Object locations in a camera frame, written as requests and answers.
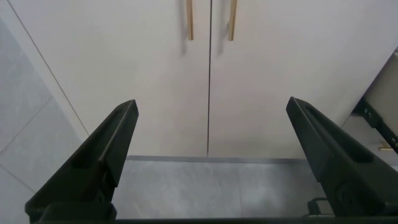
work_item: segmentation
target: white cabinet door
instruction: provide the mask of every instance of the white cabinet door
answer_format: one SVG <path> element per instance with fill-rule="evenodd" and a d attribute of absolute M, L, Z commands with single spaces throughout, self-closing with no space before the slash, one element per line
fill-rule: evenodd
<path fill-rule="evenodd" d="M 285 112 L 303 99 L 341 125 L 398 46 L 398 1 L 213 1 L 209 156 L 303 158 Z"/>
<path fill-rule="evenodd" d="M 136 99 L 129 155 L 206 156 L 210 1 L 10 0 L 84 127 Z"/>

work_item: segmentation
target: gray floor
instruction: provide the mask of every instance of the gray floor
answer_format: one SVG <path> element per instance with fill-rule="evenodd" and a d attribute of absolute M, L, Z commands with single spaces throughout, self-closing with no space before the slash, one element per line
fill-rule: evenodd
<path fill-rule="evenodd" d="M 118 218 L 297 217 L 324 196 L 307 163 L 126 161 Z"/>

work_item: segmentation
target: cabinet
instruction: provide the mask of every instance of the cabinet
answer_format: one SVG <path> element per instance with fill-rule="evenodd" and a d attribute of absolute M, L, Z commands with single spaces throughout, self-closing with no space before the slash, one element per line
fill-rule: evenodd
<path fill-rule="evenodd" d="M 137 100 L 130 155 L 303 158 L 289 97 L 343 124 L 398 45 L 397 1 L 239 0 L 233 41 L 230 0 L 193 41 L 182 0 L 9 2 L 88 133 Z"/>
<path fill-rule="evenodd" d="M 304 158 L 289 97 L 345 119 L 398 45 L 397 1 L 213 1 L 209 156 Z"/>
<path fill-rule="evenodd" d="M 210 1 L 11 0 L 91 133 L 123 101 L 139 120 L 128 154 L 206 156 Z"/>

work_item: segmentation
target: floor tile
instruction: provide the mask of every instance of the floor tile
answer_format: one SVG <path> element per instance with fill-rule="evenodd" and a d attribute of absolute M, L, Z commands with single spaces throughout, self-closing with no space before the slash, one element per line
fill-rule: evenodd
<path fill-rule="evenodd" d="M 0 152 L 51 97 L 29 59 L 0 21 Z"/>
<path fill-rule="evenodd" d="M 238 177 L 243 217 L 301 217 L 309 200 L 325 196 L 304 162 L 242 164 Z"/>
<path fill-rule="evenodd" d="M 118 218 L 240 217 L 234 164 L 126 161 L 113 203 Z"/>
<path fill-rule="evenodd" d="M 0 164 L 29 187 L 39 190 L 80 144 L 52 99 L 0 154 Z"/>
<path fill-rule="evenodd" d="M 33 196 L 33 191 L 0 167 L 0 223 L 29 223 L 25 213 L 25 203 Z"/>
<path fill-rule="evenodd" d="M 350 116 L 343 125 L 349 135 L 355 138 L 363 146 L 367 147 L 375 155 L 390 165 L 398 165 L 398 154 L 395 151 L 380 151 L 382 142 L 386 140 L 361 116 Z"/>

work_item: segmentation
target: cabinet handle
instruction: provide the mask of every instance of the cabinet handle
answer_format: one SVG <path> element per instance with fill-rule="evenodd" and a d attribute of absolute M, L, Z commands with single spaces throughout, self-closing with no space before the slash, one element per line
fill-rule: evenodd
<path fill-rule="evenodd" d="M 187 5 L 188 40 L 193 40 L 193 12 L 192 0 L 185 0 Z"/>
<path fill-rule="evenodd" d="M 236 3 L 238 0 L 231 0 L 231 12 L 229 14 L 229 35 L 228 40 L 234 40 L 235 35 L 235 19 L 236 19 Z"/>

